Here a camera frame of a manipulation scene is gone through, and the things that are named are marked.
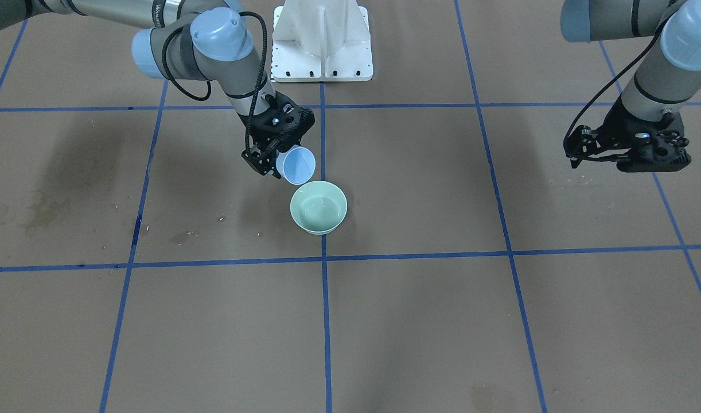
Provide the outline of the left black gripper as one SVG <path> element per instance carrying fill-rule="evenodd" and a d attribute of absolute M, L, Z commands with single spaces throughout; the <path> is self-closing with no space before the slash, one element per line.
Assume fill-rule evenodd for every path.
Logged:
<path fill-rule="evenodd" d="M 600 125 L 608 149 L 626 149 L 616 167 L 626 173 L 679 172 L 691 164 L 681 114 L 668 111 L 645 120 L 626 109 L 619 97 Z"/>

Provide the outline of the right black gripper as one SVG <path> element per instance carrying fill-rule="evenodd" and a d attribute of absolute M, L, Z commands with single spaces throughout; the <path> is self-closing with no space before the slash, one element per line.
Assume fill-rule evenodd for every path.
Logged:
<path fill-rule="evenodd" d="M 311 109 L 297 105 L 285 94 L 262 92 L 248 118 L 251 146 L 242 152 L 242 159 L 262 176 L 282 178 L 276 165 L 279 152 L 300 145 L 315 122 Z"/>

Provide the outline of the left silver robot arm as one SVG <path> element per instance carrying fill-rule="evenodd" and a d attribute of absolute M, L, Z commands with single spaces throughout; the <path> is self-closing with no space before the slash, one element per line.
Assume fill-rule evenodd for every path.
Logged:
<path fill-rule="evenodd" d="M 595 129 L 573 121 L 563 151 L 573 168 L 613 162 L 624 173 L 679 172 L 691 164 L 681 108 L 701 89 L 701 1 L 565 1 L 568 42 L 649 38 Z"/>

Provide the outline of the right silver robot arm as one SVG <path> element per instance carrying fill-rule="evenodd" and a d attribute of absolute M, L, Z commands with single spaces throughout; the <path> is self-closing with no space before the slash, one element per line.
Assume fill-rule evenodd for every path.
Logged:
<path fill-rule="evenodd" d="M 146 76 L 216 81 L 246 129 L 242 158 L 261 175 L 303 185 L 316 157 L 301 139 L 314 113 L 275 91 L 266 71 L 267 26 L 238 1 L 0 1 L 0 31 L 45 13 L 137 27 L 132 56 Z"/>

